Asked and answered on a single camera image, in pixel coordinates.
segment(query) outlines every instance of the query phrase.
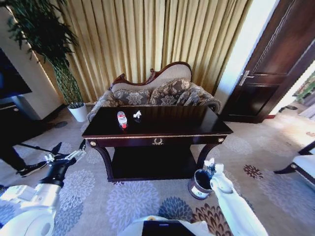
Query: black shoe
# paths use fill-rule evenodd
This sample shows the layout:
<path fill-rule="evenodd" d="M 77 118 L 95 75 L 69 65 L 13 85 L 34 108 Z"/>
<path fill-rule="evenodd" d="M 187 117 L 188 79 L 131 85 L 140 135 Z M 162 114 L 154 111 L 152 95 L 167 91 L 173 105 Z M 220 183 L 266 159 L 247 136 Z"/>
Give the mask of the black shoe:
<path fill-rule="evenodd" d="M 34 165 L 27 165 L 24 170 L 18 171 L 17 173 L 19 173 L 22 177 L 26 177 L 26 176 L 29 176 L 30 174 L 40 170 L 41 168 L 46 166 L 46 164 L 47 164 L 46 161 L 42 161 L 42 162 L 39 162 L 39 163 L 34 164 Z"/>

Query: bamboo plant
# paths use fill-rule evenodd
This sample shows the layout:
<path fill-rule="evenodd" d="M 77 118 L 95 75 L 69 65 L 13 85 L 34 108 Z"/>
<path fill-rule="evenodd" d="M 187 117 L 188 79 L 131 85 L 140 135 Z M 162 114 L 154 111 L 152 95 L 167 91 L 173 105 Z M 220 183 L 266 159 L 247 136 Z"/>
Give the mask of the bamboo plant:
<path fill-rule="evenodd" d="M 66 5 L 66 0 L 58 3 Z M 30 59 L 35 51 L 43 56 L 44 62 L 51 63 L 68 108 L 82 107 L 83 99 L 66 58 L 66 54 L 73 53 L 69 44 L 77 45 L 77 40 L 69 26 L 56 16 L 55 11 L 61 12 L 61 9 L 50 0 L 4 0 L 0 6 L 9 7 L 13 12 L 14 17 L 8 20 L 11 38 L 19 43 L 20 49 L 23 42 L 30 44 Z"/>

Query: chair leg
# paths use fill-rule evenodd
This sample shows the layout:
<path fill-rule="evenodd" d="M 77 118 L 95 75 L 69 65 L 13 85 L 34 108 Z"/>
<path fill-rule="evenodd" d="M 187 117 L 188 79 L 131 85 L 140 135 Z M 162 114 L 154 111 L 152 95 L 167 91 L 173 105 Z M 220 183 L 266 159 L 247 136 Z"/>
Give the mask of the chair leg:
<path fill-rule="evenodd" d="M 275 174 L 289 174 L 295 172 L 295 169 L 292 168 L 292 163 L 285 167 L 283 170 L 280 171 L 274 171 Z"/>

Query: sofa armrest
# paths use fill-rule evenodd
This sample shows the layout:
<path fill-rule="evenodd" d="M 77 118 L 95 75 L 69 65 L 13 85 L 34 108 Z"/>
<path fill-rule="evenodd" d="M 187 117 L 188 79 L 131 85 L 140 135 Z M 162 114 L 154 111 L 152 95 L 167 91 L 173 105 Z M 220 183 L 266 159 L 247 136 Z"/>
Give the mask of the sofa armrest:
<path fill-rule="evenodd" d="M 221 102 L 205 91 L 202 87 L 192 83 L 189 88 L 189 92 L 189 98 L 185 102 L 184 106 L 208 106 L 215 113 L 220 110 Z"/>
<path fill-rule="evenodd" d="M 90 113 L 88 113 L 87 118 L 89 122 L 92 121 L 92 119 L 101 107 L 118 107 L 118 101 L 114 97 L 112 91 L 106 91 L 103 96 L 99 98 L 93 109 L 90 111 Z"/>

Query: door handle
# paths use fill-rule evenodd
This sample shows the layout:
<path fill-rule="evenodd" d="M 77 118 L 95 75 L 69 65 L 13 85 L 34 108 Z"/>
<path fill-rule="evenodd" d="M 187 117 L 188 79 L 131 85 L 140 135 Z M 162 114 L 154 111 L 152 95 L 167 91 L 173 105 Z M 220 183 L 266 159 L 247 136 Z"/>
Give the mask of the door handle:
<path fill-rule="evenodd" d="M 250 73 L 249 70 L 246 70 L 246 71 L 243 73 L 243 76 L 242 76 L 242 78 L 241 78 L 241 80 L 240 80 L 240 83 L 238 84 L 239 86 L 242 86 L 243 83 L 245 82 L 245 80 L 246 80 L 247 78 L 254 78 L 254 77 L 255 77 L 255 76 L 248 75 L 249 73 Z"/>

